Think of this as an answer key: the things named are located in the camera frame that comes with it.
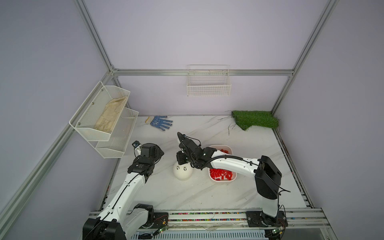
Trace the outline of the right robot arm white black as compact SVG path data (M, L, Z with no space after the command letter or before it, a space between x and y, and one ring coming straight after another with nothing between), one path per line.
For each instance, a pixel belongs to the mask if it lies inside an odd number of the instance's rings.
M193 138L180 132L177 136L181 149L177 152L179 166L190 165L199 170L221 169L254 179L257 193L263 200L262 213L269 218L277 218L282 173L269 157L242 158L211 147L203 149L194 142Z

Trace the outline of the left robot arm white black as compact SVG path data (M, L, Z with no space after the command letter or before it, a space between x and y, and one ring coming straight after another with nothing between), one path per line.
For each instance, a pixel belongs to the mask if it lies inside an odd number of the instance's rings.
M164 152L158 145L133 143L137 154L128 168L125 181L107 207L95 218L89 218L83 226L83 240L129 240L139 228L149 228L154 223L154 207L137 204L129 208L140 189L153 173L155 164Z

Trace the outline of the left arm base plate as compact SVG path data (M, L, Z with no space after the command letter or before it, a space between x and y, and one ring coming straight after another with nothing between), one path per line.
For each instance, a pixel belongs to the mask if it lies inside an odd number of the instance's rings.
M158 212L149 215L149 220L140 229L161 229L168 225L169 213Z

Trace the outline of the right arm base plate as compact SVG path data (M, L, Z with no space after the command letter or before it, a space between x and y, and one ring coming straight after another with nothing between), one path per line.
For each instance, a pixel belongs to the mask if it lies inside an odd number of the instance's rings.
M247 211L246 219L249 227L286 227L288 224L284 211L278 211L276 217L271 217L262 211Z

